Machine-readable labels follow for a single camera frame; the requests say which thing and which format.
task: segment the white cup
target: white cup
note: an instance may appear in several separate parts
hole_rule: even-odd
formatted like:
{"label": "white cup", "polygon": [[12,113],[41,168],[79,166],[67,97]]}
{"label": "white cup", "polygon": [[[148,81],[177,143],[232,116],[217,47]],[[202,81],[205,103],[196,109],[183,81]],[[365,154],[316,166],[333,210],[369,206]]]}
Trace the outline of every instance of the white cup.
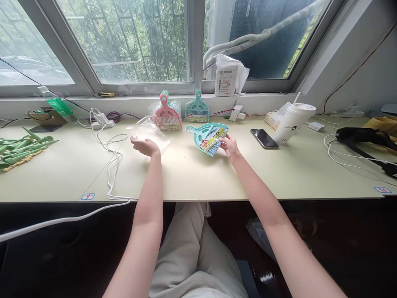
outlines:
{"label": "white cup", "polygon": [[305,103],[290,105],[274,135],[274,141],[279,145],[286,144],[289,139],[310,117],[316,113],[316,107]]}

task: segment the forearm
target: forearm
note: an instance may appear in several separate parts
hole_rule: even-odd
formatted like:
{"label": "forearm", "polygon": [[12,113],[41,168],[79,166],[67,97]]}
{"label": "forearm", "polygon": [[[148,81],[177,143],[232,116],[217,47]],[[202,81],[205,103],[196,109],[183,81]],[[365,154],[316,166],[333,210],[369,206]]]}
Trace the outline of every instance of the forearm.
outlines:
{"label": "forearm", "polygon": [[230,161],[263,226],[289,223],[287,215],[274,194],[263,183],[241,153],[231,157]]}
{"label": "forearm", "polygon": [[294,298],[346,298],[313,256],[280,203],[244,157],[230,158],[261,221],[288,289]]}
{"label": "forearm", "polygon": [[136,204],[133,227],[152,221],[163,222],[163,172],[160,153],[151,157]]}
{"label": "forearm", "polygon": [[103,297],[148,297],[162,232],[163,175],[158,153],[151,157],[127,247]]}

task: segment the black phone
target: black phone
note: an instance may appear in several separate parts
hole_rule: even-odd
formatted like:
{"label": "black phone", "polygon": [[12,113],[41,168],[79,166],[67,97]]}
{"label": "black phone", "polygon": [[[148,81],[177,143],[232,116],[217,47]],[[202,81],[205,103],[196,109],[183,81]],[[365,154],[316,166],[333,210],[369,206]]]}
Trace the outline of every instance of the black phone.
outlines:
{"label": "black phone", "polygon": [[51,132],[61,128],[62,125],[39,125],[30,129],[31,132]]}
{"label": "black phone", "polygon": [[255,138],[266,149],[276,149],[278,145],[262,128],[251,130]]}

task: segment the hand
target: hand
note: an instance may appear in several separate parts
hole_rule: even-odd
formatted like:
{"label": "hand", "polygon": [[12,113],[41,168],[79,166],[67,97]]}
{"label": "hand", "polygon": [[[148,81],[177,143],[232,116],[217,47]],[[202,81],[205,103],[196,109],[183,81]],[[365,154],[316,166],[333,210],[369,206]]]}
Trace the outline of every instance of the hand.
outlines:
{"label": "hand", "polygon": [[237,142],[234,138],[230,137],[228,134],[225,138],[219,138],[222,142],[220,146],[225,152],[228,158],[240,155],[239,148],[237,147]]}
{"label": "hand", "polygon": [[135,140],[133,137],[130,138],[131,143],[134,144],[134,149],[138,150],[142,154],[152,157],[153,155],[156,155],[157,153],[160,154],[160,149],[156,145],[155,142],[153,142],[151,139],[146,139],[144,141],[138,141]]}

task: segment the green dustpan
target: green dustpan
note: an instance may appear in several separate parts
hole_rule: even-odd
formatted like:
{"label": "green dustpan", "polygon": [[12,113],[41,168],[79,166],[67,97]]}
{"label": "green dustpan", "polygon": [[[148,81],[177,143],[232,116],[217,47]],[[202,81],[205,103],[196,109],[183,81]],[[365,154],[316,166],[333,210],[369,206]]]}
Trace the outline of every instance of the green dustpan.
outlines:
{"label": "green dustpan", "polygon": [[216,131],[219,127],[224,128],[225,130],[229,130],[229,127],[225,124],[221,123],[207,123],[203,124],[198,128],[195,128],[191,125],[186,126],[186,131],[191,132],[194,134],[194,143],[196,146],[202,151],[207,153],[208,155],[211,155],[208,151],[203,150],[200,147],[201,142],[210,134],[212,134],[214,131]]}
{"label": "green dustpan", "polygon": [[208,122],[210,120],[210,110],[206,103],[201,100],[201,90],[196,91],[196,100],[186,107],[186,122]]}

